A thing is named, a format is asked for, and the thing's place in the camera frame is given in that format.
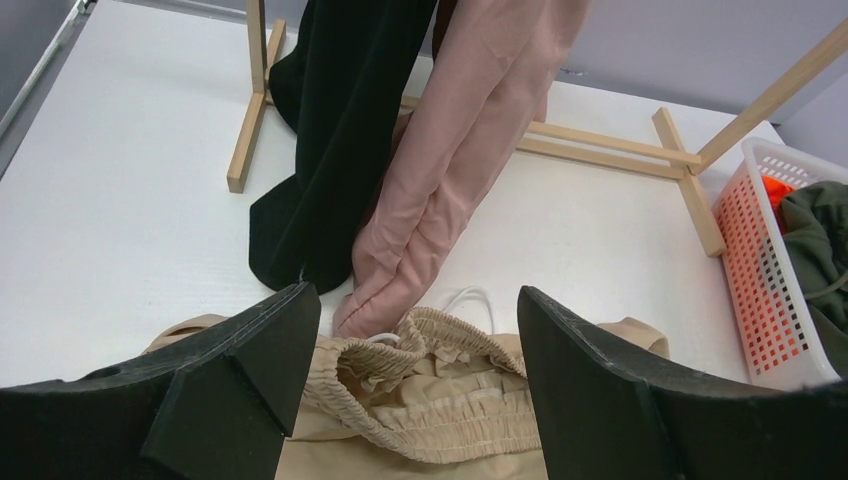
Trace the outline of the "beige shorts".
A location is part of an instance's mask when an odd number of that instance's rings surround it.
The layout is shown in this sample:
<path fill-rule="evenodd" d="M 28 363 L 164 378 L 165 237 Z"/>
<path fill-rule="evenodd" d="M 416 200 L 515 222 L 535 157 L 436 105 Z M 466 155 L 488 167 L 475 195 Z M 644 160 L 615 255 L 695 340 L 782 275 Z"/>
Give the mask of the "beige shorts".
<path fill-rule="evenodd" d="M 415 307 L 318 336 L 280 479 L 543 479 L 520 338 Z"/>

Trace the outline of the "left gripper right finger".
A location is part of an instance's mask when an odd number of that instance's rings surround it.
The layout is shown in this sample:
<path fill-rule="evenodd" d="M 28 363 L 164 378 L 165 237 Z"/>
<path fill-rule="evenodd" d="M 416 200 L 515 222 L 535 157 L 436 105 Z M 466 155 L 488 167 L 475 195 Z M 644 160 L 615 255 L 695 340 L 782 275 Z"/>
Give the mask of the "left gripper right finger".
<path fill-rule="evenodd" d="M 524 286 L 517 320 L 552 479 L 843 479 L 847 385 L 791 391 L 660 357 Z"/>

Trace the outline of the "olive green shorts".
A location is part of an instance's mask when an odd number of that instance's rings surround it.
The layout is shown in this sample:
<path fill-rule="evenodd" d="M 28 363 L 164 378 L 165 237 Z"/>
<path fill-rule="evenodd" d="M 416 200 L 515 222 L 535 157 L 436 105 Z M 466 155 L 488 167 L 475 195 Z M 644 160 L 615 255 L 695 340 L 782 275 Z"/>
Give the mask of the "olive green shorts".
<path fill-rule="evenodd" d="M 778 205 L 783 241 L 832 368 L 847 377 L 847 186 L 822 181 Z"/>

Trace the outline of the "pink shorts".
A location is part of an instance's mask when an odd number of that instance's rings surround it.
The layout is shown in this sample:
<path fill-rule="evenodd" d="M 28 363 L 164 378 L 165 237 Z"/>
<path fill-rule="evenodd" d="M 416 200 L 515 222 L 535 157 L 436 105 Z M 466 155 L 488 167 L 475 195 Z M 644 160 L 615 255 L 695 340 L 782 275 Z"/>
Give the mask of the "pink shorts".
<path fill-rule="evenodd" d="M 530 124 L 579 34 L 586 1 L 446 1 L 417 106 L 401 116 L 373 214 L 352 251 L 338 337 L 391 331 L 428 291 Z"/>

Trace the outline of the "orange shorts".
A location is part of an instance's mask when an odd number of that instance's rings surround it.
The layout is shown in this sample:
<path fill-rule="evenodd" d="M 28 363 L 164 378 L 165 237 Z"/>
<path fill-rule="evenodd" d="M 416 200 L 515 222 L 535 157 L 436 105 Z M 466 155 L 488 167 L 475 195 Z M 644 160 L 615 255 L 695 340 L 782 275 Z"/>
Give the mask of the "orange shorts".
<path fill-rule="evenodd" d="M 780 214 L 779 206 L 787 195 L 795 191 L 795 188 L 767 175 L 762 176 L 762 182 L 767 194 L 769 205 L 778 223 L 779 230 L 781 233 L 785 233 L 786 226 L 783 217 Z"/>

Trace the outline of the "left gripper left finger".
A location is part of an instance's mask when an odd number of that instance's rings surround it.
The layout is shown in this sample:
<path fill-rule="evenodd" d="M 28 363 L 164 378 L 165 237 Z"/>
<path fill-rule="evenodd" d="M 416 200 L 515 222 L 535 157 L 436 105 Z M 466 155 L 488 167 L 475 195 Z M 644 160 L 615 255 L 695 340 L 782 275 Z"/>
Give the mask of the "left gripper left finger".
<path fill-rule="evenodd" d="M 321 303 L 288 286 L 175 343 L 1 392 L 5 479 L 271 479 L 294 427 Z"/>

